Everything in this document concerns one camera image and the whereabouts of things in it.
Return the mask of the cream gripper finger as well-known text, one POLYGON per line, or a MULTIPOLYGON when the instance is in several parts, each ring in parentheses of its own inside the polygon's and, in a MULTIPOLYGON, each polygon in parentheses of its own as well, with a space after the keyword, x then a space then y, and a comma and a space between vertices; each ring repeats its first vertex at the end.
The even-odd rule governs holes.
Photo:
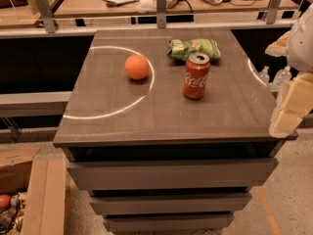
POLYGON ((280 131, 292 133, 302 122, 302 117, 293 113, 280 112, 274 122, 274 127, 280 131))
POLYGON ((292 80, 283 110, 299 117, 313 110, 313 75, 298 75, 292 80))

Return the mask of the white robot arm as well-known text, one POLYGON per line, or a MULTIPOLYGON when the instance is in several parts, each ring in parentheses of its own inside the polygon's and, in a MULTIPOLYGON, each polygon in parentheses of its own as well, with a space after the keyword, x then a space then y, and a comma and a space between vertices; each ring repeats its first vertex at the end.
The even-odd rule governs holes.
POLYGON ((285 138, 313 110, 313 4, 290 31, 266 48, 265 53, 285 56, 288 65, 298 71, 293 80, 280 86, 277 106, 270 120, 270 135, 285 138))

